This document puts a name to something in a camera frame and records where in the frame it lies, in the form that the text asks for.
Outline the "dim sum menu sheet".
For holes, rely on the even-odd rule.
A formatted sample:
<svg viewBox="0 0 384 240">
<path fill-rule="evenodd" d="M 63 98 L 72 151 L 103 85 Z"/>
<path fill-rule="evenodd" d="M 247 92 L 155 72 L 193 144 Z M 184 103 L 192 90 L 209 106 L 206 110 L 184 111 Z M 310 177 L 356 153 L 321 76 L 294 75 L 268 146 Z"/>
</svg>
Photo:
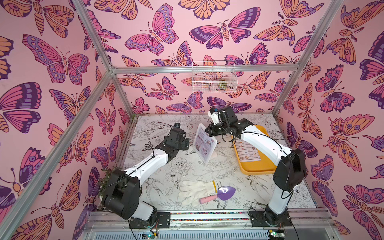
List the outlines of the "dim sum menu sheet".
<svg viewBox="0 0 384 240">
<path fill-rule="evenodd" d="M 236 141 L 235 151 L 240 163 L 261 161 L 259 151 L 253 145 L 243 140 Z"/>
</svg>

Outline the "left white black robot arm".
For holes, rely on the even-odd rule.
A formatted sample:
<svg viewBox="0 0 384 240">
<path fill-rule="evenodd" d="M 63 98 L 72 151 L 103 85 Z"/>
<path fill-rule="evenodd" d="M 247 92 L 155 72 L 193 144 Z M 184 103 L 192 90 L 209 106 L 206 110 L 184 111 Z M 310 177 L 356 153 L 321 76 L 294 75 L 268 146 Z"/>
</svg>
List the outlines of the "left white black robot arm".
<svg viewBox="0 0 384 240">
<path fill-rule="evenodd" d="M 189 149 L 189 138 L 175 123 L 163 141 L 151 149 L 151 154 L 126 170 L 114 170 L 102 192 L 102 206 L 124 220 L 136 218 L 149 225 L 156 221 L 157 209 L 140 200 L 142 184 L 158 169 L 173 160 L 179 151 Z"/>
</svg>

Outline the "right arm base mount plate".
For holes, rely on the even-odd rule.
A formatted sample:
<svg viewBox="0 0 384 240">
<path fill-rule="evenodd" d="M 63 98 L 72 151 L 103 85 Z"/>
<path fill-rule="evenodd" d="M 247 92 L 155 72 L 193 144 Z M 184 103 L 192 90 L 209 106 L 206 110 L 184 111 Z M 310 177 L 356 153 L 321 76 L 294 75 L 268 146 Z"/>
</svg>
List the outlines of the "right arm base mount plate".
<svg viewBox="0 0 384 240">
<path fill-rule="evenodd" d="M 292 227 L 293 223 L 287 211 L 281 215 L 276 215 L 274 212 L 266 212 L 260 210 L 249 210 L 252 227 Z"/>
</svg>

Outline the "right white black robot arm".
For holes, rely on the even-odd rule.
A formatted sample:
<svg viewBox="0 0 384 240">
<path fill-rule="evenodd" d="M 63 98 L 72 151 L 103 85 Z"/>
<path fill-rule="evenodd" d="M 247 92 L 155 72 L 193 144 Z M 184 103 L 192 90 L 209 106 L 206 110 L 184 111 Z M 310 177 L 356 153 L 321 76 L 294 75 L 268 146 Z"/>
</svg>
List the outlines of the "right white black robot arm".
<svg viewBox="0 0 384 240">
<path fill-rule="evenodd" d="M 264 219 L 269 226 L 277 226 L 288 212 L 288 204 L 295 187 L 307 176 L 304 152 L 279 144 L 247 119 L 239 120 L 232 107 L 220 110 L 212 107 L 208 116 L 213 121 L 206 129 L 210 137 L 231 135 L 232 141 L 243 140 L 276 166 L 273 175 L 275 188 L 271 200 L 265 207 Z"/>
</svg>

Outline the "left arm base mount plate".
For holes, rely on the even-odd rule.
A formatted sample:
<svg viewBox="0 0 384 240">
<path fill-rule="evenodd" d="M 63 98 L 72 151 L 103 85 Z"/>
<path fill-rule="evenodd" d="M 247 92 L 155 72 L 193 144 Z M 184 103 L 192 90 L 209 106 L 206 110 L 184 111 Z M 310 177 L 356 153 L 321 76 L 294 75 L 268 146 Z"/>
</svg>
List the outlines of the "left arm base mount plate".
<svg viewBox="0 0 384 240">
<path fill-rule="evenodd" d="M 170 212 L 156 212 L 152 214 L 147 221 L 133 217 L 129 220 L 132 229 L 168 229 L 170 223 Z"/>
</svg>

